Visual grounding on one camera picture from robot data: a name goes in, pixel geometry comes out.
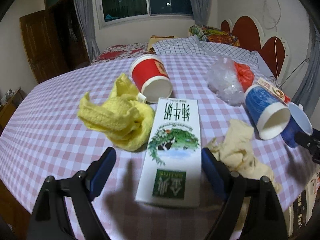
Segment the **red paper cup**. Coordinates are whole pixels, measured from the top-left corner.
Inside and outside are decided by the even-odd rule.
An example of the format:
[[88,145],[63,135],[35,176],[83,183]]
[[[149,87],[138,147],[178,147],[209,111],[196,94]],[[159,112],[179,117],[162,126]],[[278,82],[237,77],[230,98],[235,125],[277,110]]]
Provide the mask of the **red paper cup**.
[[130,67],[130,75],[149,103],[159,98],[169,98],[173,91],[164,63],[156,55],[146,54],[136,58]]

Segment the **red plastic bag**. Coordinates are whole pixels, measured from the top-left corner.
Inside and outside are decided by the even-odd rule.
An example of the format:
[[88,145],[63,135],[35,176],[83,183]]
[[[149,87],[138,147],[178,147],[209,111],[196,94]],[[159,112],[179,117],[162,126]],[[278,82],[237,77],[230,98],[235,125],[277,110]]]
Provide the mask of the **red plastic bag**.
[[255,75],[251,71],[250,67],[246,64],[234,62],[234,67],[238,81],[245,92],[252,85]]

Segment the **red white nut-milk carton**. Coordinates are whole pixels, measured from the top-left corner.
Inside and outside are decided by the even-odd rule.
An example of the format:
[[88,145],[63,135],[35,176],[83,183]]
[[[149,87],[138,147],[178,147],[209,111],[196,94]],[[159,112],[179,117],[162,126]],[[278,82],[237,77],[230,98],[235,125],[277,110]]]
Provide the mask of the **red white nut-milk carton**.
[[270,92],[273,96],[279,99],[281,102],[288,104],[291,99],[279,88],[274,86],[272,83],[268,82],[267,80],[260,77],[257,81],[258,85],[266,89]]

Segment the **floral red bedspread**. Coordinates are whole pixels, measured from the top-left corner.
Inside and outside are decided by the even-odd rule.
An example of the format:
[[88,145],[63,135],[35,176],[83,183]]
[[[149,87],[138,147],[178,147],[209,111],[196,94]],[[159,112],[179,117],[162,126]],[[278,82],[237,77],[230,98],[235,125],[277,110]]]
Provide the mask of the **floral red bedspread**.
[[100,55],[97,56],[91,65],[112,60],[128,59],[138,57],[148,53],[148,42],[120,44],[107,47]]

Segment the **white grid-pattern sheet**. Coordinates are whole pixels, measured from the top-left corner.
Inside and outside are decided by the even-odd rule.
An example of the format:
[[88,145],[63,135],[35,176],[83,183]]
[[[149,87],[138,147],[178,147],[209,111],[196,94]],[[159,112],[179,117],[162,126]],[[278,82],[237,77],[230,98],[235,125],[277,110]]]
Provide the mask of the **white grid-pattern sheet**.
[[195,54],[230,57],[237,61],[255,65],[266,77],[274,77],[266,62],[256,50],[250,51],[223,43],[200,41],[195,35],[188,38],[161,40],[153,45],[153,49],[157,55]]

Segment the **colourful floral pillow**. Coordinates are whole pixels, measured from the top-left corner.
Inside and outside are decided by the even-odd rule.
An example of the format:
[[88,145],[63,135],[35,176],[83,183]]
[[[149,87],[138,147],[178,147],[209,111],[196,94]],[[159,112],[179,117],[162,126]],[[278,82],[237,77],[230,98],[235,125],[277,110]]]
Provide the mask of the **colourful floral pillow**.
[[240,47],[240,41],[236,36],[214,27],[195,24],[189,28],[189,34],[191,36],[196,35],[200,41],[222,43]]

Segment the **beige cloth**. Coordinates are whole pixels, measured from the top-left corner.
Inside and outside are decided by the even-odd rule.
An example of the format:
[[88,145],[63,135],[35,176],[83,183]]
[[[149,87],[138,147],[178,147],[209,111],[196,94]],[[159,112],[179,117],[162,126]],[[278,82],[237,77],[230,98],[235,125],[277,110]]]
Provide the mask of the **beige cloth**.
[[272,169],[261,163],[254,155],[251,140],[254,128],[247,123],[232,119],[222,142],[217,143],[213,138],[207,148],[216,160],[223,162],[231,171],[239,172],[248,179],[259,180],[262,176],[270,179],[275,192],[280,193],[282,185],[276,182]]

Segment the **pink checkered tablecloth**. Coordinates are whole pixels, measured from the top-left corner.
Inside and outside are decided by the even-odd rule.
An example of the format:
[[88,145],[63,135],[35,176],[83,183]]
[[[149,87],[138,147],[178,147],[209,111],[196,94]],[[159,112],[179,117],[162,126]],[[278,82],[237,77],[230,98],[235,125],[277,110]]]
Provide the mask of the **pink checkered tablecloth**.
[[[244,106],[222,101],[207,85],[213,56],[164,55],[173,96],[198,102],[201,146],[222,141],[229,121],[253,125]],[[47,176],[69,178],[86,170],[112,146],[104,133],[88,129],[78,118],[85,93],[100,105],[116,78],[129,74],[132,59],[95,64],[37,85],[23,100],[1,135],[1,179],[31,211]],[[200,206],[170,209],[135,200],[148,142],[136,152],[118,148],[109,179],[93,206],[111,239],[204,239],[218,210],[210,184],[201,178]]]

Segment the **aluminium frame window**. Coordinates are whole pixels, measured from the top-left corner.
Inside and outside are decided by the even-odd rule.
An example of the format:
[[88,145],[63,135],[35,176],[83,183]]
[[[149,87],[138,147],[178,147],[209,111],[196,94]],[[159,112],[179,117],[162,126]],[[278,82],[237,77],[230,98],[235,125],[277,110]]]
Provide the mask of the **aluminium frame window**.
[[95,0],[99,27],[152,17],[192,17],[190,0]]

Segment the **white appliance with buttons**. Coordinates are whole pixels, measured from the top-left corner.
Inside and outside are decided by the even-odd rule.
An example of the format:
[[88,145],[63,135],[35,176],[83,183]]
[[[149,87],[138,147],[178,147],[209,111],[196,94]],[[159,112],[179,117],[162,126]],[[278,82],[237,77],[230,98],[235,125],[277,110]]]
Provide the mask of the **white appliance with buttons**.
[[295,239],[305,228],[319,204],[319,172],[314,174],[298,198],[284,212],[288,239]]

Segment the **blue patterned paper cup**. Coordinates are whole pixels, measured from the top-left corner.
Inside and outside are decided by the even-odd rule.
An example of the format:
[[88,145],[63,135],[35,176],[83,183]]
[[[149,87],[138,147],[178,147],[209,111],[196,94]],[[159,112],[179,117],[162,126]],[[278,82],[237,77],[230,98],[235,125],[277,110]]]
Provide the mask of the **blue patterned paper cup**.
[[244,103],[262,140],[280,135],[289,123],[289,108],[260,85],[246,90]]

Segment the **yellow cloth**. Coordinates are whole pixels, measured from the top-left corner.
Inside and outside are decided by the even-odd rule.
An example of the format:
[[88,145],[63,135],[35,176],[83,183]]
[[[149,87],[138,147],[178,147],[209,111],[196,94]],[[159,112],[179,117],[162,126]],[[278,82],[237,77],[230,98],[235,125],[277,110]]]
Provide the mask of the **yellow cloth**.
[[148,142],[155,118],[155,111],[139,96],[138,88],[122,73],[102,105],[92,103],[85,93],[78,118],[88,129],[104,133],[118,148],[134,152]]

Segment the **clear plastic bag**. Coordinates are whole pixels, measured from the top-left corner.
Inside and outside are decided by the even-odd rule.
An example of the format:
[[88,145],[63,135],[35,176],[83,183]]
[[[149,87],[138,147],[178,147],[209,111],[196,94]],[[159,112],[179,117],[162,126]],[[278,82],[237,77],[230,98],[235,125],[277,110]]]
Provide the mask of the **clear plastic bag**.
[[208,88],[225,103],[240,106],[244,103],[244,90],[240,85],[234,61],[228,57],[217,57],[207,72]]

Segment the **green white milk carton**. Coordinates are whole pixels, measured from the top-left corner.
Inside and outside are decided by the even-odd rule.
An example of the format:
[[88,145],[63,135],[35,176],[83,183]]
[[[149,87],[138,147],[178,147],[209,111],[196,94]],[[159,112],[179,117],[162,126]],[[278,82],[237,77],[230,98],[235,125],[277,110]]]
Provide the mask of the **green white milk carton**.
[[200,182],[198,102],[160,98],[135,200],[157,206],[198,207]]

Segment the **grey tied curtain at right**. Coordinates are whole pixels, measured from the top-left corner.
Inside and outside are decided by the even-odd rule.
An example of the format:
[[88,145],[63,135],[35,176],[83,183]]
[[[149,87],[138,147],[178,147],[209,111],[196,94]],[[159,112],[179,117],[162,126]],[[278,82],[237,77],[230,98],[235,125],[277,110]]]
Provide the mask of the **grey tied curtain at right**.
[[319,101],[319,30],[311,17],[309,21],[312,34],[310,59],[306,74],[293,96],[293,102],[301,104],[304,112],[311,118]]

